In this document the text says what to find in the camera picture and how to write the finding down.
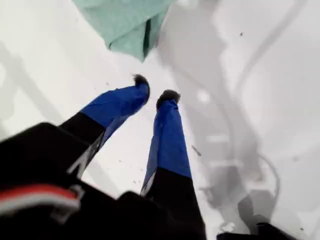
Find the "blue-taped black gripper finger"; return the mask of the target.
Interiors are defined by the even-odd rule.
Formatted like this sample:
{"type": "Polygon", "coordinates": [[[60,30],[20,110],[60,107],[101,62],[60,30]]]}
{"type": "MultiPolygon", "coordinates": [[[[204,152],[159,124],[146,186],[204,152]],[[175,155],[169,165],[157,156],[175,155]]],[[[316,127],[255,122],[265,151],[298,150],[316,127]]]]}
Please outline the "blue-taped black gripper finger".
{"type": "Polygon", "coordinates": [[[146,173],[141,194],[175,208],[198,207],[179,112],[180,94],[165,90],[156,102],[146,173]]]}
{"type": "Polygon", "coordinates": [[[102,93],[59,127],[80,141],[89,144],[85,156],[67,170],[81,177],[97,152],[113,133],[149,100],[150,85],[140,75],[133,76],[134,85],[102,93]]]}

